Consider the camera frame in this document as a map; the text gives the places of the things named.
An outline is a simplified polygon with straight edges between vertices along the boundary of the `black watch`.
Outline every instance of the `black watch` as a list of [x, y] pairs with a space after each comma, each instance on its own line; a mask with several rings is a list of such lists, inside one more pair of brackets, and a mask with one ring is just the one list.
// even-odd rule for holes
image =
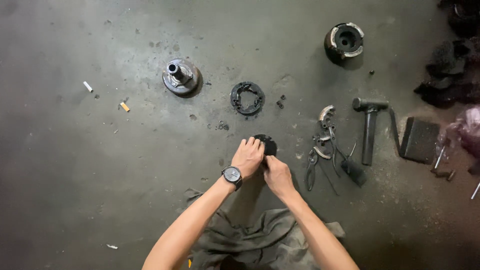
[[237, 191], [242, 184], [240, 170], [237, 167], [227, 166], [222, 171], [223, 178], [229, 183], [232, 183], [236, 186], [235, 191]]

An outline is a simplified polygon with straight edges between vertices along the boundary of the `gray cloth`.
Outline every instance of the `gray cloth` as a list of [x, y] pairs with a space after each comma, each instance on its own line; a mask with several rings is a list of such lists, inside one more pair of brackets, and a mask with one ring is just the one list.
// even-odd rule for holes
[[[202, 194], [188, 189], [187, 205]], [[252, 227], [232, 225], [218, 210], [192, 249], [191, 269], [212, 270], [229, 256], [246, 269], [318, 269], [288, 209], [265, 211]]]

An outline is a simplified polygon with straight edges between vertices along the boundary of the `hammer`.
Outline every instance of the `hammer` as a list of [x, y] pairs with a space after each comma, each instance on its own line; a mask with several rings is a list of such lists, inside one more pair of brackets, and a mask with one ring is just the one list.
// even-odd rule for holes
[[388, 101], [354, 98], [352, 106], [353, 109], [356, 111], [365, 112], [365, 131], [363, 132], [363, 149], [361, 154], [361, 162], [363, 165], [371, 166], [377, 113], [379, 110], [385, 110], [388, 108]]

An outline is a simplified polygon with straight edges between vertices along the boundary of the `cigarette butt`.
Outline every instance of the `cigarette butt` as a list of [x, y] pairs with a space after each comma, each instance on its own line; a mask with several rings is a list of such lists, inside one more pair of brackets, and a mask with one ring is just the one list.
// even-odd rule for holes
[[120, 103], [120, 105], [121, 105], [122, 108], [124, 108], [127, 112], [130, 111], [130, 109], [127, 107], [127, 104], [125, 104], [125, 102]]
[[90, 85], [88, 85], [87, 82], [84, 82], [84, 85], [87, 87], [87, 89], [88, 89], [89, 92], [92, 92], [92, 91], [93, 91], [93, 89], [90, 87]]

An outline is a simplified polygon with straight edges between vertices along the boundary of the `hand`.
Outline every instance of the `hand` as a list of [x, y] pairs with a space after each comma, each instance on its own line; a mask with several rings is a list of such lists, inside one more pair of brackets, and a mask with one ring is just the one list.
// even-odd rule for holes
[[292, 182], [292, 175], [288, 165], [279, 161], [274, 156], [265, 157], [268, 169], [264, 170], [265, 182], [272, 192], [282, 201], [287, 198], [292, 192], [295, 192], [295, 187]]
[[243, 179], [251, 176], [260, 166], [260, 162], [264, 159], [265, 145], [259, 139], [250, 137], [243, 139], [237, 152], [233, 156], [232, 166], [240, 169]]

